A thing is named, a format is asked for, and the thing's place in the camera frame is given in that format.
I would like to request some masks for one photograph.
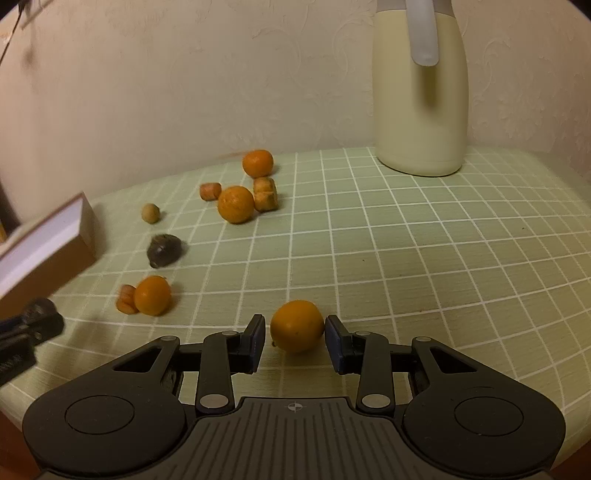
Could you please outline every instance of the book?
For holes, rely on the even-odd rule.
[[[95,221],[79,193],[8,238],[0,249],[0,319],[52,295],[96,261]]]

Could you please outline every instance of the small orange fruit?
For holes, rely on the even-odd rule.
[[[273,155],[267,150],[253,150],[244,155],[242,168],[253,179],[267,177],[273,171]]]
[[[158,275],[146,277],[135,289],[135,307],[146,315],[157,317],[164,313],[172,298],[170,285]]]
[[[289,353],[312,348],[324,333],[324,319],[312,302],[292,300],[281,306],[271,319],[273,343]]]
[[[217,199],[217,211],[230,223],[246,222],[255,211],[255,199],[250,190],[234,185],[221,192]]]
[[[134,313],[138,313],[138,309],[135,308],[135,287],[133,285],[121,285],[121,289],[119,291],[119,298],[115,302],[115,307],[121,313],[125,313],[126,315],[133,315]]]

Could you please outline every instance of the small round nut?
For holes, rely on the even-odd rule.
[[[146,223],[156,223],[160,220],[160,209],[153,203],[146,203],[142,208],[142,220]]]
[[[121,313],[125,313],[126,315],[133,315],[138,313],[138,309],[135,307],[135,287],[132,285],[121,285],[121,290],[119,291],[119,298],[115,302],[115,307]]]

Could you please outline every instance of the cable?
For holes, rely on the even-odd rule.
[[[0,57],[0,66],[2,65],[2,61],[4,60],[4,55],[6,55],[6,52],[8,51],[8,47],[10,46],[10,42],[12,40],[12,37],[14,36],[14,32],[16,32],[17,30],[18,23],[21,21],[21,15],[23,10],[25,10],[24,4],[19,3],[17,21],[14,22],[12,32],[10,33],[10,37],[8,37],[8,41],[6,42],[6,46],[4,47],[4,51],[2,52],[2,56]]]

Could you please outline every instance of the wall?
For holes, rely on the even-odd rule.
[[[551,152],[591,178],[589,21],[567,0],[454,8],[470,140]],[[1,67],[0,181],[26,220],[81,189],[94,197],[253,147],[370,144],[374,11],[367,0],[54,0]]]

